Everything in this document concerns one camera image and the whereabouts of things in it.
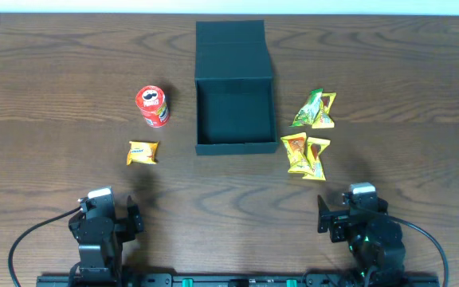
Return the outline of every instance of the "red can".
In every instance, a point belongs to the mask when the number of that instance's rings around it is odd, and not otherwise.
[[[142,88],[135,97],[135,104],[153,128],[160,128],[169,120],[166,96],[159,87],[150,85]]]

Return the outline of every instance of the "yellow snack packet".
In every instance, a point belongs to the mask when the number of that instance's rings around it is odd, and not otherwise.
[[[304,106],[296,114],[295,119],[290,127],[299,127],[305,124],[313,124],[316,115],[320,111],[320,98],[322,97],[322,88],[311,91]]]
[[[311,128],[333,128],[334,121],[328,115],[331,111],[332,103],[335,99],[335,92],[322,93],[320,98],[320,111],[316,115],[314,124]]]
[[[159,143],[129,142],[131,150],[128,151],[127,165],[132,162],[157,164],[155,162],[155,151]]]
[[[308,138],[308,162],[311,173],[306,173],[302,179],[325,180],[320,154],[329,144],[330,140]]]
[[[290,168],[288,173],[304,173],[312,175],[312,170],[309,167],[309,162],[304,156],[306,133],[301,132],[291,136],[283,136],[280,138],[286,147],[286,153],[290,160]]]

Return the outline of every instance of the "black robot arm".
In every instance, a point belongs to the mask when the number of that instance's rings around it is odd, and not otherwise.
[[[69,229],[79,243],[80,262],[69,276],[38,277],[37,287],[439,286],[436,276],[404,273],[405,246],[401,227],[386,215],[387,202],[377,197],[375,187],[369,183],[353,184],[350,191],[343,194],[343,201],[349,206],[348,210],[330,211],[318,197],[318,232],[329,231],[332,242],[348,243],[357,268],[346,273],[306,272],[301,276],[137,274],[122,266],[122,247],[124,242],[134,240],[136,234],[144,231],[139,208],[129,198],[127,217],[116,218],[111,188],[105,187],[79,199],[80,211],[69,221]],[[79,275],[75,274],[77,266]]]

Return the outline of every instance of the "open box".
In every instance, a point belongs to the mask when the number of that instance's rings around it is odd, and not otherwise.
[[[263,21],[196,23],[198,155],[277,149]]]

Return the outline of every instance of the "wood grain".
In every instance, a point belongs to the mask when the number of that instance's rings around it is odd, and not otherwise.
[[[326,183],[273,155],[196,156],[196,21],[264,18],[281,135],[326,137]],[[166,89],[172,111],[146,126],[134,96]],[[313,88],[336,91],[336,128],[288,128]],[[125,166],[129,140],[160,141],[155,166]],[[111,185],[137,198],[147,233],[129,265],[193,272],[345,269],[345,244],[316,233],[316,196],[332,205],[371,181],[390,213],[444,246],[459,286],[459,17],[0,14],[0,285],[26,228]],[[23,285],[78,261],[67,219],[15,254]],[[442,275],[432,244],[403,228],[406,269]]]

